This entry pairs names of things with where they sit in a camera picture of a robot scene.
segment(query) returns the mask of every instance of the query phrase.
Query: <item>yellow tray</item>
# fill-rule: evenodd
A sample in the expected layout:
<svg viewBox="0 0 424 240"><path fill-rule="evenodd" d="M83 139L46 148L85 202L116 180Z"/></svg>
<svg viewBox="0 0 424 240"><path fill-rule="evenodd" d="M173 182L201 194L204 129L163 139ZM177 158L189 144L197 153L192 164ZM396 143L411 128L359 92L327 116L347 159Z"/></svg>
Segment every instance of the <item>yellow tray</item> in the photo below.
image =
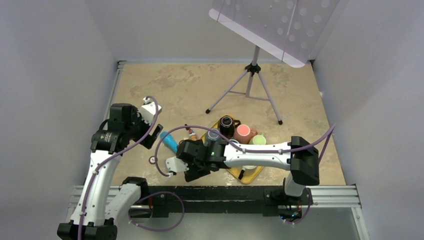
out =
<svg viewBox="0 0 424 240"><path fill-rule="evenodd" d="M233 116L231 116L231 115L229 115L229 114L226 114L226 115L224 115L224 116L229 116L229 117L231 117L232 119L236 119L235 117L233 117ZM220 120L218 120L218 121L216 121L215 122L215 124L213 125L213 126L211 126L210 128L218 128L218 124L220 123ZM205 134L203 134L202 136L201 136L201 140L203 141L203 143L205 142L205 135L206 135L206 133ZM264 167L263 166L257 166L257 168L256 168L256 170L254 171L254 172L252 172L251 174L244 174L243 175L243 177L241 178L241 180L239 179L239 175L240 175L240 169L239 168L237 168L237 167L232 167L232 168L228 168L227 170L228 170L228 172L231 174L231 175L233 175L237 180L239 180L242 184L250 184L255 178L256 178L256 176L262 171L262 169L264 169Z"/></svg>

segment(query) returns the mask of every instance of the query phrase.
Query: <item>black mug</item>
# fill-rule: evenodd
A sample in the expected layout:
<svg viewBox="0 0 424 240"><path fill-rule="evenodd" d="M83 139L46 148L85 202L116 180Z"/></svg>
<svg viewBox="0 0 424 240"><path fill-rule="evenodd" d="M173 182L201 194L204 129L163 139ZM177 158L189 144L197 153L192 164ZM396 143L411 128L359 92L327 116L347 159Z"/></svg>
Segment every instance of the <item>black mug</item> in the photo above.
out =
<svg viewBox="0 0 424 240"><path fill-rule="evenodd" d="M219 120L218 129L222 135L230 139L234 136L236 127L238 127L240 124L241 122L239 120L235 120L230 116L223 116Z"/></svg>

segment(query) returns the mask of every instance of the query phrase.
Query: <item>mug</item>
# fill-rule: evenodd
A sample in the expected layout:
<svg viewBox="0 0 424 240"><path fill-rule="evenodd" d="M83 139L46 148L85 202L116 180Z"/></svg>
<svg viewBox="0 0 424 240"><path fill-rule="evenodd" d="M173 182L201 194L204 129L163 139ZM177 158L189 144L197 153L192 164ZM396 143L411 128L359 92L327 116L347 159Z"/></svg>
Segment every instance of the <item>mug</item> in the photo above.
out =
<svg viewBox="0 0 424 240"><path fill-rule="evenodd" d="M235 129L239 125L240 125L239 120L235 120L230 116L223 116L219 120L218 128L222 135L230 139L234 136Z"/></svg>
<svg viewBox="0 0 424 240"><path fill-rule="evenodd" d="M234 139L241 144L248 144L251 138L258 135L258 131L254 128L250 128L246 124L239 125L234 132Z"/></svg>
<svg viewBox="0 0 424 240"><path fill-rule="evenodd" d="M235 143L236 145L240 144L240 142L239 142L239 141L237 141L237 140L235 140L235 139L233 139L233 138L231 138L229 141L230 141L230 142L232 142L232 143Z"/></svg>
<svg viewBox="0 0 424 240"><path fill-rule="evenodd" d="M242 180L244 175L250 175L254 173L256 168L257 166L250 166L250 165L239 167L240 173L238 174L238 179Z"/></svg>
<svg viewBox="0 0 424 240"><path fill-rule="evenodd" d="M256 135L250 139L249 144L266 145L267 139L263 135Z"/></svg>
<svg viewBox="0 0 424 240"><path fill-rule="evenodd" d="M204 136L204 145L208 146L210 142L217 141L220 139L220 136L217 134L220 131L217 128L212 128L212 131L207 131L206 135Z"/></svg>

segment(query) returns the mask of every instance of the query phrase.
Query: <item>green cup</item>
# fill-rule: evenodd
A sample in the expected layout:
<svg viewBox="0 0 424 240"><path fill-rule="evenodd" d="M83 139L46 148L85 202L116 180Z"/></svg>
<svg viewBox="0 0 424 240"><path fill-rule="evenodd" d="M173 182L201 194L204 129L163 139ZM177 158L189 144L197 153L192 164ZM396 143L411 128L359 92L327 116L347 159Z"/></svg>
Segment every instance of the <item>green cup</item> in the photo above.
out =
<svg viewBox="0 0 424 240"><path fill-rule="evenodd" d="M266 145L267 139L263 135L256 135L252 137L249 141L249 144L252 145Z"/></svg>

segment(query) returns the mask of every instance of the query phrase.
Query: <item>blue bottle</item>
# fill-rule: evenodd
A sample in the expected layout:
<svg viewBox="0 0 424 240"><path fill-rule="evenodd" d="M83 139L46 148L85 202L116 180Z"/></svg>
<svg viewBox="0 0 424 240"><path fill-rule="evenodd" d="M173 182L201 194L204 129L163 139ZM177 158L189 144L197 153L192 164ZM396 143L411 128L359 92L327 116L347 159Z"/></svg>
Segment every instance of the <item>blue bottle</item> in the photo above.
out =
<svg viewBox="0 0 424 240"><path fill-rule="evenodd" d="M163 138L165 134L167 134L167 131L163 131L160 134L160 138ZM165 137L163 140L163 143L173 151L174 154L177 154L177 142L174 140L174 138L171 136L171 134L168 134L168 136Z"/></svg>

